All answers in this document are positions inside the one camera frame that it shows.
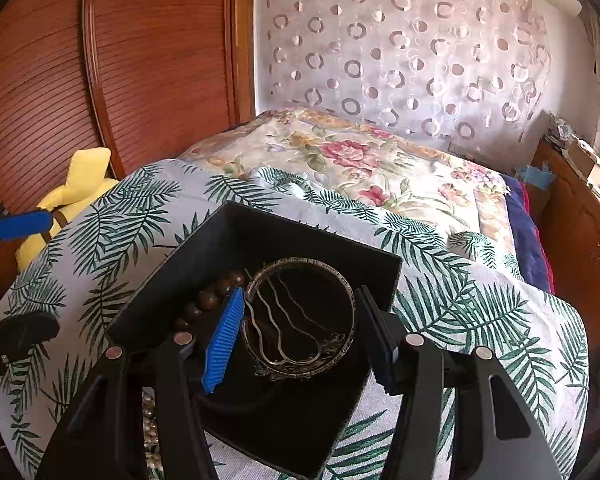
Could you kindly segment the cardboard box on cabinet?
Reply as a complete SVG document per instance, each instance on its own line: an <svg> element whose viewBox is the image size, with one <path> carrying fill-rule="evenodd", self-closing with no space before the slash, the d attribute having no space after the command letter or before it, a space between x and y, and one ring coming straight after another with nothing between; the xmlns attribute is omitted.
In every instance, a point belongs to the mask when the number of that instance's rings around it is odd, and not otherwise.
<svg viewBox="0 0 600 480"><path fill-rule="evenodd" d="M588 144L581 140L573 141L567 148L565 158L583 180L600 188L600 158Z"/></svg>

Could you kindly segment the wooden wardrobe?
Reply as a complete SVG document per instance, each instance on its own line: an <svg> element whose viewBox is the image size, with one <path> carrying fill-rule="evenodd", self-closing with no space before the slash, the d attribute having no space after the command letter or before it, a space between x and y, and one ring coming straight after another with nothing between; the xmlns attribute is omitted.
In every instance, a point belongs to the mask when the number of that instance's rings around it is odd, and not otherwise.
<svg viewBox="0 0 600 480"><path fill-rule="evenodd" d="M31 209L72 154L123 178L254 115L253 0L0 0L0 203Z"/></svg>

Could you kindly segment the yellow plush toy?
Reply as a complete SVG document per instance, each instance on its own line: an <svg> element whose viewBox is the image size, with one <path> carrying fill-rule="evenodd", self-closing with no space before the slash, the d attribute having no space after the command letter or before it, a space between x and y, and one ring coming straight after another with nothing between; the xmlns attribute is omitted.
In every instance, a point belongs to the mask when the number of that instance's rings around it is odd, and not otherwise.
<svg viewBox="0 0 600 480"><path fill-rule="evenodd" d="M65 183L48 192L36 208L52 215L50 228L27 237L16 251L16 263L23 271L70 221L100 196L118 184L108 178L111 152L109 148L76 151L70 160Z"/></svg>

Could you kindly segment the blue blanket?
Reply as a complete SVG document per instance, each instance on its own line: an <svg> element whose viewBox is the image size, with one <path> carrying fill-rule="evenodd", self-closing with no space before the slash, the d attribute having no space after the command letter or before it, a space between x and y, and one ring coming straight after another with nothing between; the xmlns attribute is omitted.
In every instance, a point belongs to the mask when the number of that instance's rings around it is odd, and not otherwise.
<svg viewBox="0 0 600 480"><path fill-rule="evenodd" d="M505 195L520 274L534 287L554 294L553 270L541 244L540 232L530 214L529 195L519 180L502 174L509 192Z"/></svg>

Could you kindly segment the sheer circle pattern curtain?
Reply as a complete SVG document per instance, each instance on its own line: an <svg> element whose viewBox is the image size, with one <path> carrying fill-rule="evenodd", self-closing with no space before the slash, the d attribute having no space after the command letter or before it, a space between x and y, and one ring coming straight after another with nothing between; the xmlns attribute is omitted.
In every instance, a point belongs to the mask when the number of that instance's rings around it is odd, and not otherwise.
<svg viewBox="0 0 600 480"><path fill-rule="evenodd" d="M266 107L392 132L519 139L550 74L532 0L254 0Z"/></svg>

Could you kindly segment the teal tissue pack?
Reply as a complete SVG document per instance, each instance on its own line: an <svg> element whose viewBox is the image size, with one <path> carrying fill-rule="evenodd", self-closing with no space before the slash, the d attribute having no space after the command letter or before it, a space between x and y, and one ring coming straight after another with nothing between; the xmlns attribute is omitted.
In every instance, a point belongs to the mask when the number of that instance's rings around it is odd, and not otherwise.
<svg viewBox="0 0 600 480"><path fill-rule="evenodd" d="M543 162L541 167L526 165L515 169L515 177L525 184L530 184L542 191L547 191L556 176L550 171L548 162Z"/></svg>

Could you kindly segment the green leaf print bedsheet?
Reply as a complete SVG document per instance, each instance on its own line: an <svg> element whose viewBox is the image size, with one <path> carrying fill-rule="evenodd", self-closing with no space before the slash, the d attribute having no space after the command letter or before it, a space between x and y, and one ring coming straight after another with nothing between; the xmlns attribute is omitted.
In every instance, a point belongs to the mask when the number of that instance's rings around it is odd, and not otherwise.
<svg viewBox="0 0 600 480"><path fill-rule="evenodd" d="M26 478L97 356L105 330L140 284L216 208L235 202L392 252L393 312L445 350L492 349L538 421L563 477L580 448L588 342L577 310L503 270L469 260L422 222L383 212L288 172L237 179L167 159L140 168L72 220L18 275L0 318L44 311L58 336L7 367L0 431Z"/></svg>

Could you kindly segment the floral quilt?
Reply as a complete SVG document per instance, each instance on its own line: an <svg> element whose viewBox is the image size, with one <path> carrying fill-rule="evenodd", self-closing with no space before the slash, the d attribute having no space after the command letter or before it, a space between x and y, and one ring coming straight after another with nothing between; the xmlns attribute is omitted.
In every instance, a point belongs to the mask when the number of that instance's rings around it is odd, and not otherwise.
<svg viewBox="0 0 600 480"><path fill-rule="evenodd" d="M503 177L375 126L308 108L268 110L196 142L181 158L238 178L263 167L283 170L443 237L478 233L499 256L515 251Z"/></svg>

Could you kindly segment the black square jewelry box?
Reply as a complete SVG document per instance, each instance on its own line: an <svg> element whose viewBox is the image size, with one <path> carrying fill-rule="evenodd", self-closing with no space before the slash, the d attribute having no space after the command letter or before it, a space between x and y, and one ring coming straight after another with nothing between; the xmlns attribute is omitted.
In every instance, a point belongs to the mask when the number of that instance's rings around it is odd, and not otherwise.
<svg viewBox="0 0 600 480"><path fill-rule="evenodd" d="M227 203L140 285L108 327L131 350L161 344L179 318L211 327L202 295L243 278L245 315L222 382L197 405L212 436L301 479L324 468L370 374L362 315L366 288L391 306L400 259L342 229Z"/></svg>

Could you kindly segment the wooden side cabinet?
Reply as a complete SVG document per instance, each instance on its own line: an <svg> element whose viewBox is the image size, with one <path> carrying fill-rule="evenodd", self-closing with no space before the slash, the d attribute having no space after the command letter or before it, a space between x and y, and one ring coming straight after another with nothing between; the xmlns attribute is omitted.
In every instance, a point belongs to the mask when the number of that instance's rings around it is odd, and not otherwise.
<svg viewBox="0 0 600 480"><path fill-rule="evenodd" d="M555 176L539 220L555 295L578 310L595 349L600 346L600 201L552 144L539 142L532 165L547 165Z"/></svg>

